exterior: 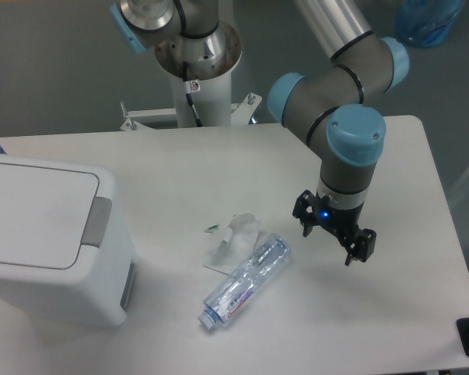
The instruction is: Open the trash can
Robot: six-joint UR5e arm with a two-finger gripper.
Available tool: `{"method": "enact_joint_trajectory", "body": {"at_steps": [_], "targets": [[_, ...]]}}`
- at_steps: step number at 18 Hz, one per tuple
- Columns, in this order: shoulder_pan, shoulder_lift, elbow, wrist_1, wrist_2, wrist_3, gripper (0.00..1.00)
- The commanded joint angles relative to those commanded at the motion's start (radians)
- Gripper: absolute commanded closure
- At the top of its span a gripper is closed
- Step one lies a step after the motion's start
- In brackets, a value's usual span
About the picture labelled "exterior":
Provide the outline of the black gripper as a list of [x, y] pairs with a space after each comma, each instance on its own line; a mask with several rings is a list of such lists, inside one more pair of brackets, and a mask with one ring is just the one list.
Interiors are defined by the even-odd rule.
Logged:
[[319, 226], [333, 234], [346, 246], [345, 265], [353, 261], [365, 263], [374, 253], [377, 233], [372, 229], [360, 229], [358, 221], [363, 204], [354, 209], [336, 209], [329, 206], [329, 198], [315, 198], [305, 190], [295, 201], [292, 215], [303, 227], [303, 237], [307, 237], [313, 227]]

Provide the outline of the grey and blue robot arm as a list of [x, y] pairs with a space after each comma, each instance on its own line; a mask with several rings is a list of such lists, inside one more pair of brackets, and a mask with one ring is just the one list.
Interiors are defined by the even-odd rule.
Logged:
[[[404, 79], [409, 57], [397, 40], [374, 34], [353, 1], [296, 5], [332, 67], [315, 80], [285, 74], [267, 96], [271, 115], [321, 161], [316, 191], [303, 192], [292, 214], [305, 234], [322, 227], [348, 261], [365, 262], [376, 233], [358, 220], [386, 133], [383, 117], [367, 102]], [[180, 127], [233, 123], [230, 89], [208, 86], [229, 77], [242, 52], [236, 31], [219, 17], [218, 2], [116, 1], [110, 13], [130, 48], [153, 49], [172, 78]]]

